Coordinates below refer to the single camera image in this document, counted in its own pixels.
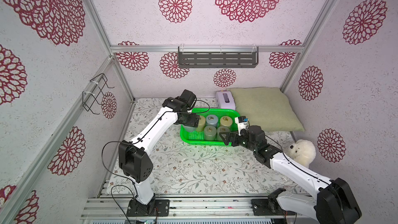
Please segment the green plastic basket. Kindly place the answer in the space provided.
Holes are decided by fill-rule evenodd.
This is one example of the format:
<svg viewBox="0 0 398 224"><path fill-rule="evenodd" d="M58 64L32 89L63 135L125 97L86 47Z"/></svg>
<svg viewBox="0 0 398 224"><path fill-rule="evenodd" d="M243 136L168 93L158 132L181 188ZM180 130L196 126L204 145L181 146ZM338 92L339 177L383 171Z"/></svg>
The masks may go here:
<svg viewBox="0 0 398 224"><path fill-rule="evenodd" d="M235 123L235 118L239 117L240 114L235 110L227 110L227 109L218 109L218 108L194 108L192 110L193 113L204 116L205 118L208 115L216 115L218 118L222 116L229 116L233 120L233 124L230 128L230 132L237 131L237 124ZM203 132L187 132L183 127L180 128L180 137L181 139L191 145L203 145L203 146L224 146L223 141L205 141L204 140L204 131Z"/></svg>

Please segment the blue-grey canister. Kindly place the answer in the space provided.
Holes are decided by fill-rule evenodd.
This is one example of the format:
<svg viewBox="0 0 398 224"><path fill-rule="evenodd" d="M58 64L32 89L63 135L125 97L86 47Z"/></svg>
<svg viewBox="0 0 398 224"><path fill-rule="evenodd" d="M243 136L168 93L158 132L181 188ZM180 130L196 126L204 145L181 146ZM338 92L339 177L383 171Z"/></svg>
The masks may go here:
<svg viewBox="0 0 398 224"><path fill-rule="evenodd" d="M196 131L195 127L189 127L189 126L184 125L183 128L189 133Z"/></svg>

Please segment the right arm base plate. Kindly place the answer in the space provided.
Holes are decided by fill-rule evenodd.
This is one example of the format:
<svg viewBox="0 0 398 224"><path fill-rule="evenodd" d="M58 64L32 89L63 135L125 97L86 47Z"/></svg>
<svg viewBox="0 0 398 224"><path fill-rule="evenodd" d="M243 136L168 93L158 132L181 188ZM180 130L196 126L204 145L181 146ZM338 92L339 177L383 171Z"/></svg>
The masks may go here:
<svg viewBox="0 0 398 224"><path fill-rule="evenodd" d="M295 216L295 212L285 211L274 200L252 199L251 208L255 216Z"/></svg>

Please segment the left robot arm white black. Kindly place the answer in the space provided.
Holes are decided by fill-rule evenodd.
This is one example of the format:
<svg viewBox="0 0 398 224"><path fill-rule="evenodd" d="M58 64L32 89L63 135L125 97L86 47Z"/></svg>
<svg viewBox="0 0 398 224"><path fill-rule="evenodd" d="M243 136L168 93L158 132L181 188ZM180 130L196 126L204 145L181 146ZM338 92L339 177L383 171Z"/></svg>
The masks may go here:
<svg viewBox="0 0 398 224"><path fill-rule="evenodd" d="M130 141L117 142L118 165L123 173L120 177L129 180L134 188L128 213L139 216L157 214L155 194L147 181L153 170L149 155L172 125L199 126L200 115L192 112L196 102L196 95L189 90L184 90L180 96L167 98L142 132Z"/></svg>

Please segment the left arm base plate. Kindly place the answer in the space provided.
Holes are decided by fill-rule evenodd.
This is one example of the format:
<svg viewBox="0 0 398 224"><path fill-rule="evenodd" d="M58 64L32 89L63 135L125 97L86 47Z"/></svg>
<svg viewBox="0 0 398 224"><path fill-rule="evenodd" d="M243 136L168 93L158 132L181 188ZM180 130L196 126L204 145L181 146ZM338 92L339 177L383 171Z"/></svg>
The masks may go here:
<svg viewBox="0 0 398 224"><path fill-rule="evenodd" d="M127 217L167 217L170 210L170 200L152 199L147 205L131 200L127 207Z"/></svg>

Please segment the green canister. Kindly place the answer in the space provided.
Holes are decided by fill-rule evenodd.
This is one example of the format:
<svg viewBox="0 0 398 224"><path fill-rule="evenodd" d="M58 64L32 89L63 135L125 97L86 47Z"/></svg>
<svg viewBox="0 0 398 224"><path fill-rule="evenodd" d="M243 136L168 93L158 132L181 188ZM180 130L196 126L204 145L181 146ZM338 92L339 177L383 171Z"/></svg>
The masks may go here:
<svg viewBox="0 0 398 224"><path fill-rule="evenodd" d="M213 125L207 125L204 128L204 140L205 141L215 141L217 135L217 128Z"/></svg>
<svg viewBox="0 0 398 224"><path fill-rule="evenodd" d="M223 138L225 138L226 134L230 132L230 129L226 126L220 126L217 129L217 135L216 135L216 140L217 141L223 141Z"/></svg>

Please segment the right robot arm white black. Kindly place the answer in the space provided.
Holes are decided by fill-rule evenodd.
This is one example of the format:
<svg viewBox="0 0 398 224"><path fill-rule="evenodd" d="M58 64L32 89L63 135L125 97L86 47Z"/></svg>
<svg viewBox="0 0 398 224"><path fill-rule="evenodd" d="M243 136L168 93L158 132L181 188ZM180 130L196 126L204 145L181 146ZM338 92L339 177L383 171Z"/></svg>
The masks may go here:
<svg viewBox="0 0 398 224"><path fill-rule="evenodd" d="M295 162L282 149L269 144L268 137L259 126L223 132L220 136L225 145L241 146L252 151L262 165L287 176L308 192L304 196L278 189L268 196L275 207L312 218L320 224L354 224L362 217L346 181L321 176Z"/></svg>

